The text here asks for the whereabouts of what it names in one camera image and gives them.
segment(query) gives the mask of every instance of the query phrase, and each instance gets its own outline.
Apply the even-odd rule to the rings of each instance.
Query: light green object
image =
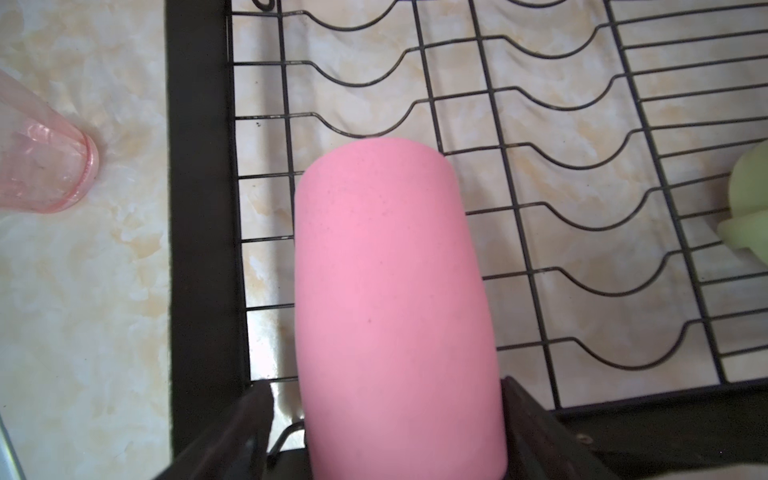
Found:
[[[717,226],[731,248],[749,248],[768,264],[768,141],[741,156],[728,183],[733,218]]]

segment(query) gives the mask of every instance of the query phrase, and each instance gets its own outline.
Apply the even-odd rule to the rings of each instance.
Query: green cup handle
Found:
[[[720,222],[717,235],[731,248],[750,248],[760,258],[768,256],[768,209]]]

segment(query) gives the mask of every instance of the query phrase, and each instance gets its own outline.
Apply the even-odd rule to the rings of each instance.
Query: marble surface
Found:
[[[69,210],[0,213],[0,414],[31,480],[170,460],[163,7],[0,2],[0,68],[101,155]]]
[[[616,16],[636,18],[663,12],[734,5],[727,0],[670,0],[615,2]],[[483,35],[507,35],[510,40],[542,54],[568,52],[584,43],[595,25],[607,21],[602,2],[568,0],[556,8],[526,9],[503,0],[475,3]],[[334,25],[365,23],[382,13],[372,2],[315,2],[286,0],[285,11],[306,8]],[[235,11],[254,11],[247,0],[235,0]],[[466,0],[420,2],[419,17],[425,43],[474,37]],[[626,45],[689,38],[762,28],[768,8],[736,10],[623,25]],[[236,61],[279,60],[276,21],[272,18],[235,17]],[[412,5],[399,2],[383,20],[362,31],[330,31],[305,15],[285,18],[288,60],[311,60],[328,75],[346,82],[367,82],[384,75],[402,52],[418,46]],[[602,28],[594,42],[579,54],[557,60],[537,59],[503,39],[484,42],[489,71],[496,88],[519,86],[530,95],[556,105],[572,106],[595,99],[614,74],[622,72],[611,30]],[[737,56],[760,55],[768,48],[766,35],[752,35],[689,45],[671,45],[627,51],[635,71]],[[433,94],[477,92],[486,88],[477,44],[473,41],[441,45],[426,51]],[[768,61],[738,62],[636,77],[642,97],[698,91],[768,81]],[[280,67],[235,67],[237,115],[282,114]],[[290,112],[316,112],[332,126],[352,134],[373,134],[402,123],[387,135],[407,137],[438,146],[436,123],[443,151],[453,164],[462,187],[465,209],[480,210],[511,204],[500,150],[451,154],[452,151],[498,144],[488,95],[438,99],[433,120],[422,59],[418,50],[405,54],[390,76],[374,85],[351,88],[324,78],[309,65],[287,68]],[[555,111],[542,108],[519,91],[496,94],[505,142],[523,143],[506,150],[521,224],[534,269],[560,267],[599,296],[580,288],[561,271],[536,273],[542,319],[550,339],[575,337],[596,355],[623,366],[643,366],[667,353],[678,340],[686,321],[700,318],[682,255],[672,253],[658,278],[643,285],[660,268],[663,258],[680,249],[661,191],[654,191],[628,222],[602,231],[584,231],[559,220],[547,207],[586,227],[606,227],[629,215],[644,193],[660,184],[654,162],[641,132],[625,78],[615,80],[606,96],[591,108]],[[682,124],[765,115],[768,89],[704,95],[644,104],[651,125]],[[322,154],[352,138],[324,126],[314,116],[290,122],[293,164],[302,171]],[[653,133],[661,154],[766,136],[768,122],[754,121],[716,127],[678,127]],[[570,166],[587,167],[611,157],[627,138],[624,149],[603,166],[569,170],[548,161],[527,142]],[[728,171],[748,146],[669,156],[661,167],[669,183]],[[237,122],[240,174],[280,174],[288,171],[286,131],[281,119]],[[726,180],[714,180],[673,190],[680,214],[726,206]],[[243,180],[240,204],[244,238],[290,235],[290,189],[286,177]],[[687,242],[695,247],[716,241],[714,227],[727,214],[692,217],[682,222]],[[521,241],[513,210],[468,217],[484,275],[525,270]],[[748,254],[713,247],[694,254],[701,280],[741,273],[763,272],[766,267]],[[246,243],[243,246],[248,306],[291,303],[293,298],[292,240]],[[538,342],[531,287],[525,275],[485,282],[499,347]],[[765,276],[703,288],[710,315],[768,306]],[[768,316],[754,315],[714,323],[721,352],[768,343]],[[251,372],[256,378],[296,375],[293,359],[293,310],[281,308],[250,312],[248,316]],[[563,406],[625,399],[717,383],[717,374],[703,327],[691,324],[679,349],[666,362],[649,369],[626,371],[598,362],[572,341],[550,348],[554,374]],[[540,346],[502,350],[498,354],[504,374],[515,376],[547,407],[554,405],[544,350]],[[768,375],[765,351],[725,359],[731,381]],[[273,439],[300,418],[296,382],[275,384],[278,409]],[[302,445],[294,435],[287,448]]]

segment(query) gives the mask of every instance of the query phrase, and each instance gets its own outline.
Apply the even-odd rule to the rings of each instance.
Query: transparent pink cup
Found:
[[[97,170],[93,140],[0,70],[0,207],[61,211],[88,192]]]

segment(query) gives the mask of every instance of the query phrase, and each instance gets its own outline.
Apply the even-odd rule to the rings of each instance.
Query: black wire rack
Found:
[[[669,101],[669,100],[678,99],[678,98],[695,98],[703,95],[724,94],[724,93],[735,92],[735,91],[757,90],[761,88],[768,88],[768,81],[765,81],[762,83],[753,83],[753,84],[739,84],[736,86],[726,87],[726,88],[712,88],[712,89],[699,90],[699,91],[685,91],[682,93],[664,94],[664,95],[656,95],[656,96],[641,95],[637,86],[637,79],[647,75],[660,74],[664,72],[685,71],[693,68],[708,67],[713,65],[725,65],[725,64],[731,64],[731,63],[737,63],[737,62],[765,60],[765,59],[768,59],[768,53],[761,54],[761,55],[725,58],[725,59],[712,60],[712,61],[700,61],[700,62],[689,63],[685,65],[671,65],[671,66],[666,66],[661,68],[651,68],[651,69],[633,69],[627,54],[629,51],[638,51],[646,48],[655,48],[655,47],[668,46],[668,45],[678,45],[678,44],[687,44],[687,43],[695,43],[695,42],[703,42],[703,41],[720,40],[720,39],[726,39],[726,38],[758,36],[758,35],[762,35],[763,37],[761,38],[765,38],[764,36],[768,34],[768,28],[760,28],[760,29],[753,29],[753,30],[747,30],[747,31],[727,32],[727,33],[722,33],[717,35],[705,35],[705,36],[697,36],[697,37],[682,38],[682,39],[675,39],[675,40],[653,41],[653,42],[638,43],[638,44],[628,44],[622,38],[622,32],[620,30],[620,27],[624,25],[634,25],[634,24],[643,24],[647,22],[655,22],[655,21],[663,20],[665,18],[686,17],[686,18],[706,19],[707,15],[718,15],[724,12],[735,11],[735,10],[757,11],[758,9],[768,8],[768,2],[753,2],[753,3],[744,3],[744,4],[738,4],[738,5],[724,5],[724,6],[715,6],[715,7],[707,7],[707,8],[696,8],[696,9],[691,9],[691,10],[686,10],[681,12],[670,12],[670,13],[664,13],[661,15],[648,15],[643,17],[620,20],[616,18],[616,15],[614,13],[614,4],[617,4],[618,2],[629,2],[632,0],[603,0],[602,3],[604,6],[607,21],[595,25],[588,39],[583,44],[577,46],[576,48],[573,48],[572,50],[567,51],[565,53],[548,54],[544,52],[535,51],[530,48],[526,48],[525,45],[521,45],[519,42],[517,42],[516,40],[514,40],[513,38],[507,35],[483,35],[481,30],[481,25],[478,20],[478,13],[477,13],[477,8],[475,6],[474,0],[467,0],[468,8],[472,16],[472,24],[474,26],[474,33],[475,33],[474,36],[470,36],[467,38],[453,38],[446,41],[438,41],[434,43],[425,43],[424,35],[422,33],[422,21],[419,17],[419,7],[418,7],[419,3],[416,0],[411,0],[413,21],[415,22],[415,32],[419,40],[419,44],[418,46],[407,48],[405,51],[403,51],[402,54],[397,59],[397,61],[394,63],[394,65],[389,70],[387,70],[386,73],[384,73],[378,78],[375,78],[371,81],[361,82],[361,83],[352,83],[349,81],[344,81],[342,78],[336,78],[333,75],[325,72],[320,66],[318,66],[318,64],[316,64],[311,60],[308,60],[308,59],[307,60],[288,60],[286,58],[286,39],[285,39],[285,30],[283,27],[283,20],[286,17],[302,15],[310,19],[312,22],[332,31],[338,31],[338,32],[359,31],[365,28],[372,27],[378,22],[382,21],[395,8],[395,6],[398,4],[398,1],[399,0],[393,1],[391,4],[389,4],[389,6],[384,8],[381,15],[375,17],[369,22],[366,22],[362,25],[352,26],[352,27],[340,27],[336,25],[330,25],[320,20],[311,12],[308,12],[306,10],[285,12],[283,10],[283,5],[280,0],[270,0],[267,3],[259,2],[259,0],[253,0],[253,3],[260,10],[260,11],[253,11],[253,12],[235,12],[235,11],[232,11],[230,7],[231,15],[229,15],[228,17],[228,26],[229,26],[228,42],[229,42],[230,60],[234,58],[233,34],[232,34],[233,17],[240,16],[240,15],[250,15],[250,16],[256,16],[256,17],[272,18],[276,22],[277,32],[279,35],[279,48],[280,48],[279,61],[232,61],[230,65],[232,69],[237,68],[239,66],[279,66],[281,81],[282,81],[282,97],[283,97],[283,109],[284,109],[282,114],[236,116],[234,114],[234,108],[232,108],[231,109],[231,111],[233,112],[233,115],[231,118],[232,132],[234,132],[234,126],[238,121],[246,121],[246,120],[258,121],[258,120],[267,120],[267,119],[282,120],[284,122],[284,127],[286,132],[286,154],[287,154],[287,170],[284,172],[269,173],[269,174],[241,175],[233,178],[233,188],[235,189],[236,195],[239,195],[237,193],[239,180],[267,178],[267,177],[287,177],[289,186],[290,186],[290,195],[291,195],[290,206],[293,213],[293,192],[296,186],[296,176],[302,173],[302,171],[297,170],[294,165],[294,154],[293,154],[294,145],[291,137],[291,122],[294,119],[307,118],[307,117],[314,118],[318,122],[320,122],[325,128],[328,128],[331,131],[336,132],[337,134],[343,135],[345,137],[352,137],[352,138],[378,137],[394,131],[397,127],[403,124],[403,122],[406,121],[406,118],[408,118],[408,116],[411,114],[411,112],[416,107],[416,105],[428,104],[431,117],[432,117],[437,149],[442,154],[444,154],[445,156],[452,156],[457,154],[467,154],[467,153],[476,152],[476,151],[494,150],[494,151],[498,151],[501,155],[508,192],[511,196],[511,204],[503,207],[487,208],[482,210],[472,210],[467,212],[467,215],[479,215],[479,214],[486,214],[486,213],[503,211],[503,210],[511,210],[515,214],[515,222],[516,222],[516,227],[519,234],[519,240],[520,240],[520,245],[522,249],[522,256],[524,260],[525,269],[522,271],[484,276],[483,280],[493,280],[493,279],[499,279],[499,278],[513,277],[513,276],[520,276],[520,277],[527,278],[528,285],[531,291],[531,296],[533,299],[535,317],[536,317],[536,322],[538,324],[538,331],[541,339],[535,342],[517,343],[517,344],[499,346],[497,350],[503,351],[503,350],[512,350],[512,349],[522,349],[522,348],[533,347],[533,346],[541,347],[543,349],[555,410],[562,409],[562,404],[561,404],[561,395],[558,391],[558,382],[555,378],[554,363],[553,363],[552,355],[550,352],[550,346],[554,344],[575,343],[579,347],[581,347],[592,358],[594,358],[598,362],[605,364],[606,366],[610,366],[615,369],[621,369],[626,371],[638,371],[638,370],[652,369],[655,366],[658,366],[661,363],[666,362],[675,354],[675,352],[684,343],[686,334],[689,331],[689,329],[692,326],[701,325],[706,335],[707,345],[711,353],[715,372],[717,373],[717,379],[719,382],[719,385],[712,387],[712,389],[723,388],[726,384],[729,383],[725,373],[725,368],[723,367],[723,359],[727,357],[740,356],[747,353],[754,353],[754,352],[768,349],[768,344],[766,344],[766,345],[751,346],[750,348],[724,352],[724,351],[721,351],[720,348],[718,347],[717,339],[713,331],[713,324],[716,322],[724,321],[727,319],[735,319],[735,318],[744,317],[744,316],[753,316],[761,313],[768,313],[768,306],[763,308],[758,308],[758,309],[744,310],[744,311],[738,311],[738,312],[722,314],[722,315],[712,315],[710,314],[707,308],[707,302],[705,301],[705,297],[703,293],[703,287],[705,286],[714,285],[717,283],[729,283],[729,282],[736,282],[738,280],[748,280],[748,279],[764,277],[764,276],[768,276],[768,271],[761,271],[759,273],[748,273],[748,274],[737,275],[737,276],[726,276],[726,277],[716,278],[712,280],[702,280],[700,278],[700,275],[697,273],[697,266],[694,263],[693,255],[697,251],[717,247],[721,245],[721,242],[718,241],[718,242],[706,243],[703,245],[691,246],[689,244],[689,240],[686,237],[686,234],[684,233],[682,221],[690,218],[695,218],[695,217],[705,217],[709,215],[726,213],[728,209],[724,207],[724,208],[709,209],[709,210],[689,213],[689,214],[681,214],[678,211],[678,208],[673,199],[673,192],[676,189],[680,189],[682,187],[688,187],[695,184],[702,184],[702,183],[711,182],[719,179],[724,179],[728,177],[729,174],[716,174],[716,175],[710,175],[707,177],[696,178],[693,180],[686,180],[683,182],[671,183],[667,179],[667,175],[662,166],[662,160],[665,158],[681,157],[684,155],[699,154],[705,151],[714,151],[714,150],[726,149],[731,147],[757,144],[761,141],[766,140],[766,138],[756,137],[748,140],[731,141],[728,143],[715,144],[715,145],[710,145],[706,147],[698,147],[694,149],[688,149],[685,151],[675,151],[675,152],[664,153],[664,154],[661,154],[659,152],[659,150],[657,149],[656,141],[654,139],[654,133],[658,131],[664,131],[664,130],[670,130],[670,129],[676,129],[676,128],[706,127],[706,126],[714,126],[714,125],[739,124],[743,122],[768,121],[768,114],[763,116],[749,117],[749,118],[734,118],[729,120],[697,121],[697,122],[688,122],[688,123],[679,123],[679,124],[652,124],[649,121],[649,118],[646,112],[647,105],[649,105],[649,103],[651,102]],[[564,2],[569,2],[569,1],[574,1],[574,0],[555,0],[553,2],[547,2],[547,3],[530,3],[530,2],[523,2],[521,0],[508,0],[508,2],[511,2],[522,8],[534,8],[539,10],[553,8],[557,5],[560,5]],[[635,0],[635,1],[636,2],[661,2],[661,0]],[[607,83],[607,86],[605,87],[605,89],[600,94],[598,94],[593,100],[587,101],[586,103],[583,103],[583,104],[573,105],[573,106],[557,105],[557,104],[549,103],[547,101],[543,101],[540,98],[537,98],[536,96],[526,91],[521,86],[514,85],[514,86],[505,86],[505,87],[495,87],[493,85],[492,76],[489,70],[488,54],[486,52],[486,47],[485,47],[486,42],[494,41],[494,40],[505,41],[517,51],[520,51],[521,53],[529,55],[533,58],[557,61],[559,59],[568,58],[573,55],[576,55],[580,51],[584,50],[587,46],[589,46],[595,40],[596,36],[598,35],[598,32],[603,30],[609,31],[610,35],[613,38],[613,41],[615,43],[615,48],[617,50],[617,53],[621,62],[622,71],[619,71],[616,74],[614,74],[610,78],[610,81]],[[482,73],[485,78],[486,88],[479,91],[467,91],[467,92],[462,92],[457,94],[434,95],[433,88],[432,88],[432,80],[429,74],[429,65],[427,62],[426,52],[431,48],[437,48],[442,45],[460,44],[460,43],[477,44],[480,60],[482,63]],[[294,112],[294,111],[291,111],[290,109],[290,96],[289,96],[289,89],[288,89],[288,69],[291,66],[294,66],[294,65],[310,66],[317,73],[322,75],[328,81],[333,82],[334,84],[341,85],[346,88],[365,88],[365,87],[369,87],[374,84],[377,84],[385,80],[386,78],[388,78],[388,76],[390,76],[401,65],[406,55],[411,52],[418,52],[421,56],[427,97],[413,101],[408,107],[407,111],[404,113],[404,115],[399,120],[397,120],[397,122],[394,123],[391,127],[388,127],[383,131],[378,131],[378,132],[373,132],[368,134],[352,133],[349,131],[344,131],[342,128],[339,128],[333,125],[331,122],[327,121],[321,114],[315,111]],[[502,120],[499,114],[499,106],[496,99],[497,94],[504,91],[516,91],[520,95],[527,98],[530,102],[533,102],[534,104],[542,108],[546,108],[554,111],[579,111],[579,110],[587,109],[597,104],[598,102],[600,102],[611,91],[611,89],[620,79],[624,79],[627,82],[627,86],[629,87],[629,91],[631,93],[631,98],[634,102],[635,113],[640,122],[640,127],[637,127],[628,131],[624,136],[624,139],[621,145],[618,147],[618,149],[613,154],[610,154],[609,156],[607,156],[605,159],[593,164],[585,165],[585,166],[584,165],[575,166],[575,165],[567,164],[557,159],[556,157],[551,156],[543,148],[539,147],[535,143],[532,143],[529,141],[511,143],[505,138],[505,133],[502,129]],[[232,95],[230,97],[230,100],[234,103],[233,91],[234,91],[234,84],[232,85]],[[435,103],[439,101],[448,100],[448,99],[475,96],[475,95],[487,95],[489,99],[490,114],[492,115],[492,118],[493,118],[493,122],[495,126],[495,134],[496,134],[498,143],[494,145],[489,145],[489,146],[447,151],[444,148],[444,142],[441,136],[441,130],[438,126],[438,114],[435,108]],[[515,190],[515,183],[513,182],[513,171],[510,167],[510,159],[508,158],[509,149],[529,148],[535,151],[545,161],[551,162],[553,165],[556,165],[558,167],[570,169],[570,170],[591,170],[591,169],[603,167],[604,165],[612,162],[626,148],[626,146],[630,142],[630,139],[634,136],[641,136],[645,140],[647,149],[650,152],[650,158],[653,161],[653,166],[657,175],[658,185],[645,190],[640,202],[625,218],[619,221],[616,221],[612,224],[599,226],[599,227],[590,227],[590,226],[582,225],[570,220],[564,214],[560,213],[552,204],[550,204],[547,201],[535,201],[531,203],[522,203],[519,201],[518,192]],[[235,171],[237,171],[237,152],[235,151],[234,146],[231,152],[231,157],[233,159],[234,169]],[[593,287],[590,287],[589,285],[582,283],[577,278],[575,278],[571,273],[569,273],[566,269],[560,266],[550,266],[545,268],[533,267],[533,264],[531,261],[531,251],[529,247],[530,239],[526,237],[525,225],[521,217],[522,210],[533,208],[533,207],[544,207],[548,209],[552,214],[554,214],[559,220],[566,223],[570,227],[584,230],[587,232],[601,232],[601,231],[618,228],[624,225],[625,223],[629,222],[630,220],[632,220],[643,209],[650,195],[653,194],[654,192],[661,192],[661,194],[663,194],[664,196],[664,202],[666,203],[667,209],[669,210],[670,218],[674,226],[674,233],[680,247],[677,248],[676,250],[667,251],[662,256],[656,270],[644,282],[640,283],[639,285],[629,290],[618,291],[618,292],[607,292],[607,291],[595,289]],[[237,214],[237,217],[239,218],[240,212],[237,211],[236,214]],[[240,231],[237,231],[236,234],[237,234],[237,237],[240,238]],[[283,235],[283,236],[277,236],[277,237],[246,238],[241,240],[241,244],[238,244],[237,248],[241,249],[243,243],[270,242],[274,240],[291,240],[291,239],[293,239],[293,235]],[[597,296],[606,296],[606,297],[630,296],[640,292],[641,290],[648,288],[652,283],[654,283],[654,281],[662,274],[665,266],[674,257],[682,257],[682,259],[684,260],[685,269],[687,271],[688,280],[690,281],[690,287],[693,291],[695,306],[698,311],[698,316],[697,318],[689,319],[688,321],[682,324],[679,335],[677,339],[674,341],[673,345],[669,348],[668,351],[666,351],[663,355],[661,355],[657,359],[647,362],[643,365],[622,365],[620,363],[612,362],[609,359],[605,359],[602,356],[598,355],[588,345],[582,342],[582,340],[580,340],[575,336],[553,338],[550,335],[548,335],[546,325],[544,322],[544,316],[542,314],[541,298],[540,298],[539,292],[537,291],[535,276],[542,273],[547,273],[547,272],[557,272],[567,277],[573,284],[575,284],[579,288]],[[246,321],[245,315],[247,311],[274,310],[274,309],[285,309],[285,308],[293,307],[292,303],[281,303],[281,304],[264,305],[264,306],[246,306],[245,286],[244,286],[244,280],[242,276],[240,277],[240,298],[242,300],[241,307],[242,307],[244,323]],[[273,379],[274,382],[287,382],[287,381],[295,381],[295,380],[297,380],[297,378],[293,376]],[[293,430],[295,429],[286,431],[286,435],[287,433],[290,433]],[[286,435],[283,435],[283,437],[281,438],[281,441],[278,441],[277,448],[280,447],[280,444],[282,444],[282,440],[285,439]]]

